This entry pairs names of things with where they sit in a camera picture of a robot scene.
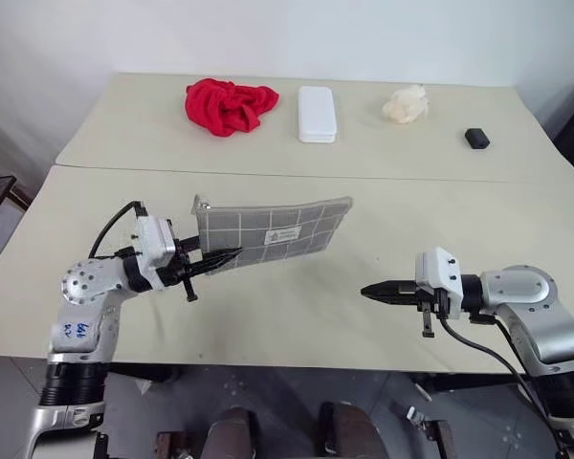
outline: floor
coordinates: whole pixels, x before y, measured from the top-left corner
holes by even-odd
[[[44,370],[41,360],[0,357],[0,458],[22,457]],[[391,459],[440,457],[435,444],[402,419],[410,405],[450,422],[460,459],[554,457],[549,434],[513,386],[437,393],[428,402],[403,373],[202,365],[183,367],[176,382],[152,384],[143,393],[144,386],[115,374],[107,380],[102,430],[111,456],[153,458],[158,431],[185,430],[199,457],[213,418],[237,404],[257,414],[259,457],[311,456],[320,404],[343,401],[370,414]]]

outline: table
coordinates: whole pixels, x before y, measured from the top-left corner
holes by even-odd
[[[412,278],[415,254],[439,245],[464,273],[526,263],[552,273],[574,315],[574,184],[395,181],[111,170],[54,166],[0,256],[0,355],[42,357],[59,303],[59,279],[84,258],[126,202],[172,220],[177,237],[197,231],[193,196],[217,206],[285,205],[349,195],[354,206],[327,251],[193,279],[124,304],[116,361],[228,363],[426,372],[505,370],[449,338],[434,322],[421,337],[412,307],[359,290]],[[129,245],[133,218],[99,252]],[[455,327],[516,359],[495,327]]]
[[[574,168],[524,107],[514,88],[429,85],[430,114],[400,126],[381,107],[405,84],[223,77],[269,85],[278,106],[248,134],[217,138],[187,119],[185,88],[201,76],[120,74],[57,157],[62,165],[250,175],[574,183]],[[339,125],[331,144],[297,135],[301,85],[332,89]],[[491,140],[472,150],[481,127]]]

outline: black cable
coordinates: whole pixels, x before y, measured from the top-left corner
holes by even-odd
[[[451,335],[453,338],[457,339],[459,342],[461,342],[462,344],[465,344],[468,347],[472,347],[473,349],[476,349],[477,351],[484,352],[485,354],[493,357],[494,359],[499,361],[502,365],[504,365],[506,368],[508,368],[508,371],[510,371],[512,373],[512,375],[515,377],[515,379],[517,380],[517,384],[519,384],[522,387],[523,392],[525,392],[527,397],[529,397],[529,400],[531,401],[532,406],[534,407],[534,412],[544,422],[544,425],[548,427],[549,431],[551,432],[551,435],[553,435],[553,440],[555,440],[555,445],[557,446],[557,450],[558,450],[558,455],[556,457],[567,458],[568,456],[567,456],[567,453],[565,452],[565,449],[563,448],[561,439],[557,435],[557,432],[555,432],[555,429],[548,422],[548,418],[546,417],[546,413],[542,410],[542,408],[540,408],[538,406],[538,404],[536,403],[536,398],[534,397],[534,394],[530,390],[529,386],[527,385],[527,383],[525,382],[523,377],[515,369],[515,367],[513,365],[511,365],[509,361],[507,361],[505,358],[503,358],[496,351],[489,349],[488,347],[485,347],[481,344],[477,344],[473,341],[470,341],[469,339],[466,339],[466,338],[462,337],[461,335],[459,335],[457,332],[454,331],[454,329],[451,327],[451,325],[449,325],[449,323],[447,323],[447,320],[445,318],[440,318],[439,320],[440,320],[440,323],[442,324],[442,328],[444,328],[447,331],[447,333],[449,335]],[[506,329],[503,327],[503,325],[501,325],[501,323],[499,323],[499,321],[497,319],[496,319],[496,324],[499,325],[499,329],[502,330],[502,334],[505,333],[504,337],[506,337],[508,339],[508,342],[511,344],[511,347],[512,347],[512,340],[510,339],[510,335],[508,334]]]
[[[131,208],[134,208],[136,210],[137,215],[139,215],[139,214],[145,215],[146,214],[146,211],[143,208],[143,204],[140,201],[131,201],[131,202],[127,203],[125,206],[123,206],[121,208],[121,210],[119,212],[117,212],[113,216],[113,218],[111,218],[108,221],[108,223],[106,225],[104,225],[104,228],[102,228],[102,231],[99,232],[98,237],[96,238],[96,241],[94,241],[94,245],[92,246],[92,249],[89,251],[89,255],[87,256],[88,258],[94,258],[96,256],[96,251],[98,251],[98,247],[99,247],[100,243],[102,242],[102,239],[104,239],[104,236],[106,235],[106,233]]]

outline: black eraser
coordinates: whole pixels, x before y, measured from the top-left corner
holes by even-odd
[[[489,139],[479,127],[472,127],[466,131],[466,140],[474,150],[482,150],[489,145]]]

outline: white wall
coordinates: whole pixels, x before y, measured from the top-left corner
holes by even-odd
[[[37,189],[117,71],[516,85],[574,110],[574,0],[0,0],[0,165]]]

